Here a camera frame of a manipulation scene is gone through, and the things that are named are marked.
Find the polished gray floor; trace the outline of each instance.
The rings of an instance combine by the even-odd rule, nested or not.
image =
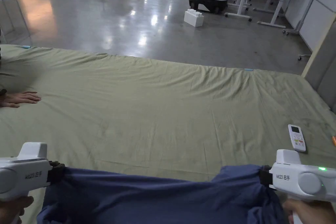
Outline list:
[[[307,63],[306,59],[297,60],[298,54],[309,52],[300,37],[258,25],[258,20],[269,21],[271,15],[252,10],[251,23],[205,13],[203,26],[195,28],[183,21],[188,0],[18,1],[31,37],[25,35],[14,2],[7,1],[16,27],[16,32],[6,36],[11,44],[296,74],[302,73]],[[264,2],[252,0],[253,6]],[[0,17],[5,32],[10,31],[1,3]]]

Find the air conditioner remote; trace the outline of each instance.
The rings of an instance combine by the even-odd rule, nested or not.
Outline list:
[[[289,124],[288,130],[294,150],[297,152],[305,152],[306,143],[301,128],[299,126]]]

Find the stool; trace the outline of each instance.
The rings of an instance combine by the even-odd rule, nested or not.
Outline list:
[[[13,28],[13,30],[11,30],[10,32],[13,32],[13,31],[15,30],[15,28],[14,28],[14,25],[13,25],[13,22],[12,22],[12,19],[11,19],[11,16],[10,16],[10,14],[9,14],[9,12],[8,12],[7,7],[6,7],[5,1],[6,1],[6,0],[0,0],[0,2],[2,2],[3,6],[4,6],[4,8],[5,8],[6,14],[7,14],[7,16],[8,16],[9,19],[10,19],[10,24],[11,24],[11,26],[12,26],[12,28]],[[22,11],[21,11],[19,2],[18,2],[17,0],[15,0],[15,2],[16,2],[16,4],[17,4],[18,8],[19,8],[21,17],[22,17],[22,19],[23,19],[23,21],[24,21],[24,23],[25,23],[27,32],[28,32],[28,34],[29,34],[29,36],[30,36],[30,32],[29,32],[29,29],[28,29],[28,26],[27,26],[25,17],[23,16],[23,13],[22,13]],[[0,38],[1,38],[1,37],[3,38],[3,41],[4,41],[5,44],[6,44],[5,34],[3,33],[3,30],[1,29],[1,24],[0,24]]]

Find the human hand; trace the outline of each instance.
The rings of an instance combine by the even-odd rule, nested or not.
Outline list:
[[[335,224],[336,214],[330,202],[287,199],[283,208],[289,212],[289,222],[293,224],[293,212],[296,212],[303,224]]]
[[[0,96],[0,107],[18,108],[19,103],[37,103],[41,97],[35,91]]]
[[[0,201],[0,223],[11,224],[16,215],[24,215],[24,208],[29,207],[34,201],[33,197],[21,197],[12,201]]]

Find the blue cloth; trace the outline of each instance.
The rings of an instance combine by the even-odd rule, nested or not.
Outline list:
[[[66,168],[46,188],[39,224],[278,224],[277,195],[260,184],[260,166],[226,166],[211,182]]]

